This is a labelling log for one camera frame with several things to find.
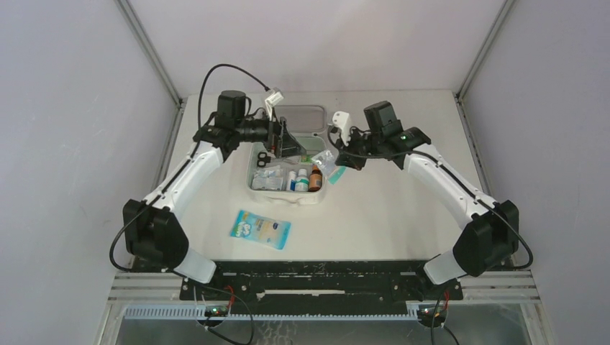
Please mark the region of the white plastic bottle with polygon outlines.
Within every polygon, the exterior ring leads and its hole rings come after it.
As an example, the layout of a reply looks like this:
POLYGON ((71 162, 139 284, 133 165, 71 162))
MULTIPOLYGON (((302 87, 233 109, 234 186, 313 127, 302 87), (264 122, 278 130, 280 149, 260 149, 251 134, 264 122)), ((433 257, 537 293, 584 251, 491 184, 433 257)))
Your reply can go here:
POLYGON ((307 169, 299 169, 295 184, 294 191, 296 192, 307 192, 309 190, 309 175, 307 169))

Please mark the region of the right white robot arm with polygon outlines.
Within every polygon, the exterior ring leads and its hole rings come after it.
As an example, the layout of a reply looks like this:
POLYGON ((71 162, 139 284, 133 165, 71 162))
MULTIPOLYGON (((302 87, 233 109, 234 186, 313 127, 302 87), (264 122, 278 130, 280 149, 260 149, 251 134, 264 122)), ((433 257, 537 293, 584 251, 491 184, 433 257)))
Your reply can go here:
POLYGON ((364 109, 367 129, 352 124, 337 111, 330 120, 331 143, 339 166, 362 170, 369 160, 388 160, 427 186, 450 212, 461 230, 455 244, 428 260, 416 279, 416 291, 436 298, 445 283, 464 276, 477 277, 498 267, 520 245, 519 210, 511 201, 498 202, 477 189, 443 158, 419 128, 405 129, 388 101, 364 109))

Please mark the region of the green wind oil box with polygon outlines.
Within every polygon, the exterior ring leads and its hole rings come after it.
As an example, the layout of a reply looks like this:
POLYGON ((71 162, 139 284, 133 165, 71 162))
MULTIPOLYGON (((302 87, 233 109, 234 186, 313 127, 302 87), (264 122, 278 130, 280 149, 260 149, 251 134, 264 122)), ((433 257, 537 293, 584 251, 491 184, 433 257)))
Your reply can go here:
POLYGON ((299 158, 299 163, 302 165, 315 165, 318 161, 314 155, 302 155, 299 158))

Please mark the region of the brown bottle orange cap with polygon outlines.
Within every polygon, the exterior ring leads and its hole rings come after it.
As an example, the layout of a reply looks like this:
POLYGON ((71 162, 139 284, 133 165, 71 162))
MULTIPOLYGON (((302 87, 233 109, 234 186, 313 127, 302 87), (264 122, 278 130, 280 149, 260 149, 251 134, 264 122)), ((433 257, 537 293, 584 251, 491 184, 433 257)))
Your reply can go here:
POLYGON ((316 166, 312 166, 311 175, 309 176, 309 192, 317 192, 322 188, 323 175, 321 170, 316 166))

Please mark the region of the blue cotton swab packet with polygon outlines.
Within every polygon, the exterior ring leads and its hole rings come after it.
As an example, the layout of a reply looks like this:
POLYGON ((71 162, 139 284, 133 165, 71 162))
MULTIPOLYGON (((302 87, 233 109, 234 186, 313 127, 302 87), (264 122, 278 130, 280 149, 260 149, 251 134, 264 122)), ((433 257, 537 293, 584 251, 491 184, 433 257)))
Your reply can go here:
POLYGON ((282 250, 286 245, 290 230, 291 222, 279 221, 241 210, 235 219, 230 236, 282 250))

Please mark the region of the blue plaster packets bag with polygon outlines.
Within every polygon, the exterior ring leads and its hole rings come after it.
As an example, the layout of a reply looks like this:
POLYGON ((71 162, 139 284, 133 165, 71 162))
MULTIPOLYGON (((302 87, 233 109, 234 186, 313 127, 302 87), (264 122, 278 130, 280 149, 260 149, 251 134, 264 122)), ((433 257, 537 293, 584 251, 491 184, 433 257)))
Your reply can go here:
POLYGON ((336 184, 346 170, 346 167, 338 165, 337 158, 328 149, 314 155, 312 162, 320 169, 323 177, 331 185, 336 184))

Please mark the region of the clear bandage packet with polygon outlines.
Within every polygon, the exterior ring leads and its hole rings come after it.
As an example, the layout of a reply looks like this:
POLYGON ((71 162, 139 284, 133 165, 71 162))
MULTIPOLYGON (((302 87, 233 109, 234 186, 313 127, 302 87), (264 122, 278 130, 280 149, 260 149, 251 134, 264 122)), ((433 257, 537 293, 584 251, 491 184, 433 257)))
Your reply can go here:
POLYGON ((259 172, 254 174, 250 187, 253 190, 280 191, 283 190, 283 183, 281 171, 259 172))

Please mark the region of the black handled scissors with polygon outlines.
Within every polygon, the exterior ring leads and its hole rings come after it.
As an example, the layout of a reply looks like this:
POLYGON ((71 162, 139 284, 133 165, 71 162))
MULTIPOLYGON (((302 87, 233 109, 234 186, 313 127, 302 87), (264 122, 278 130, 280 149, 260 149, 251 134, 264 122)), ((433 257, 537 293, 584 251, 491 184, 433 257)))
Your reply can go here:
POLYGON ((270 163, 272 163, 272 161, 274 161, 275 158, 276 156, 271 152, 260 151, 257 154, 256 166, 257 168, 267 167, 270 163))

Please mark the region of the white medicine kit box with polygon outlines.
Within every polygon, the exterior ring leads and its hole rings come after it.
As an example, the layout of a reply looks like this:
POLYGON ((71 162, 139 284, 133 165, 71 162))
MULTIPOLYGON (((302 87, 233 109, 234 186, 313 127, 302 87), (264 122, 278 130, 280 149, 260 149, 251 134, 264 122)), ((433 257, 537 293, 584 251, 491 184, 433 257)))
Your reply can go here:
POLYGON ((295 186, 295 179, 309 178, 313 168, 312 157, 327 149, 322 138, 326 132, 327 112, 320 105, 285 105, 274 108, 277 118, 287 125, 289 139, 275 139, 267 149, 255 143, 250 150, 246 188, 257 203, 283 206, 311 206, 325 197, 325 187, 309 190, 308 185, 295 186))

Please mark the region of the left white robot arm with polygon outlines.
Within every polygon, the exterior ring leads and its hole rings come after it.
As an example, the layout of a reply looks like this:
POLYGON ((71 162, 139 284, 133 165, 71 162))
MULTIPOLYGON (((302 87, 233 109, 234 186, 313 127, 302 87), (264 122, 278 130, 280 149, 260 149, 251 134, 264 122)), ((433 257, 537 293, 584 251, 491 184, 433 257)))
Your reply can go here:
POLYGON ((214 274, 215 262, 191 247, 181 226, 196 192, 242 143, 259 142, 277 157, 305 153, 288 131, 286 119, 274 112, 284 99, 278 88, 267 91, 260 119, 247 112, 248 99, 242 91, 222 91, 211 113, 212 123, 198 128, 188 153, 171 175, 143 199, 131 199, 123 207, 124 226, 119 233, 127 252, 197 281, 197 290, 209 300, 223 294, 225 281, 214 274))

